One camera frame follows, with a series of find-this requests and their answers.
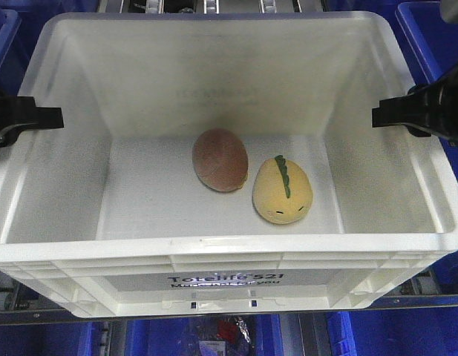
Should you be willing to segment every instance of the red item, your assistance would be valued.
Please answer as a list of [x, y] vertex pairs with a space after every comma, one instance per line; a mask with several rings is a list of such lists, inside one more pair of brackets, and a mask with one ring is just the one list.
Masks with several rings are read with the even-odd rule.
[[238, 339], [238, 326], [232, 323], [228, 323], [223, 320], [217, 322], [217, 335], [225, 341], [229, 341], [231, 344], [235, 344]]

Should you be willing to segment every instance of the white plastic bin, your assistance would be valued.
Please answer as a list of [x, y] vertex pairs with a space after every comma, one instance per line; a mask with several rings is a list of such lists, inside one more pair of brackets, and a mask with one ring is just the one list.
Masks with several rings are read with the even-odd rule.
[[[371, 128], [412, 85], [372, 13], [59, 16], [20, 94], [65, 128], [0, 150], [0, 270], [80, 317], [364, 308], [458, 249], [438, 140]], [[192, 167], [213, 127], [248, 151], [232, 194]], [[252, 206], [277, 154], [313, 185], [292, 225]]]

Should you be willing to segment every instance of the plastic bag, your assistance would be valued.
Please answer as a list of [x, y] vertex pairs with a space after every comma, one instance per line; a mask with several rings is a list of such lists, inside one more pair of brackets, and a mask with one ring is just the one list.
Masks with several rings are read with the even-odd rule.
[[195, 317], [189, 322], [181, 356], [252, 356], [251, 317]]

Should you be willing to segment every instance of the brown plush egg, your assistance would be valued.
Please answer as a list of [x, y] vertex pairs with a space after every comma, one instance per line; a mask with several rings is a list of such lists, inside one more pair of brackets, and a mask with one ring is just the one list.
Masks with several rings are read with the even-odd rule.
[[224, 192], [242, 188], [249, 168], [242, 141], [223, 128], [207, 130], [197, 138], [192, 163], [202, 183]]

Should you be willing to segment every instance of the bin floor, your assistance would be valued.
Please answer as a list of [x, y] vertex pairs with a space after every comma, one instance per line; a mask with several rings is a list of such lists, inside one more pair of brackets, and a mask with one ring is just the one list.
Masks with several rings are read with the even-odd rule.
[[[98, 240], [247, 234], [341, 233], [341, 216], [324, 141], [317, 136], [242, 136], [249, 177], [242, 189], [218, 193], [192, 166], [192, 137], [115, 139], [100, 212]], [[252, 204], [265, 159], [283, 154], [310, 179], [314, 201], [291, 225], [273, 225]]]

